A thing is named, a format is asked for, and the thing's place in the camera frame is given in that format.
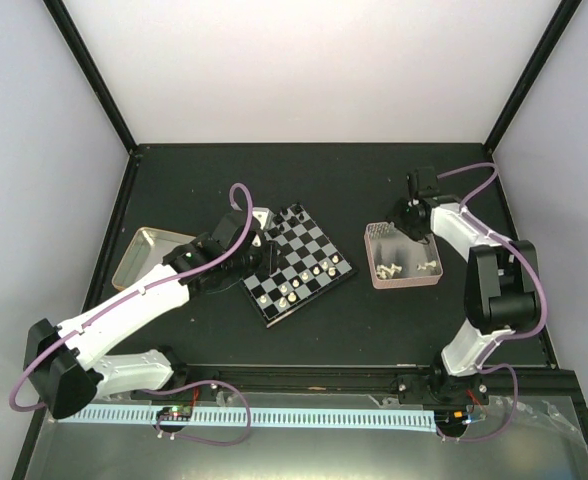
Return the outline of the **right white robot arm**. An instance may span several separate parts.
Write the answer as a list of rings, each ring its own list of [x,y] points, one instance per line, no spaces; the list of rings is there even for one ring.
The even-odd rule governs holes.
[[[444,240],[466,261],[465,319],[427,380],[436,402],[453,404],[478,385],[485,361],[502,343],[541,332],[548,305],[534,245],[492,230],[471,213],[467,198],[442,193],[440,179],[431,167],[408,173],[408,195],[387,219],[415,242],[430,235]]]

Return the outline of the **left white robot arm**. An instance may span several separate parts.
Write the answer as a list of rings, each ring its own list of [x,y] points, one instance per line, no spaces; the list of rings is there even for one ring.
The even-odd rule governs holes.
[[[187,372],[169,351],[112,355],[123,340],[195,297],[213,294],[276,265],[266,232],[266,208],[226,214],[211,233],[175,247],[146,275],[93,309],[57,325],[47,319],[27,334],[24,371],[55,419],[68,418],[93,400],[132,390],[154,390],[167,399],[188,388]]]

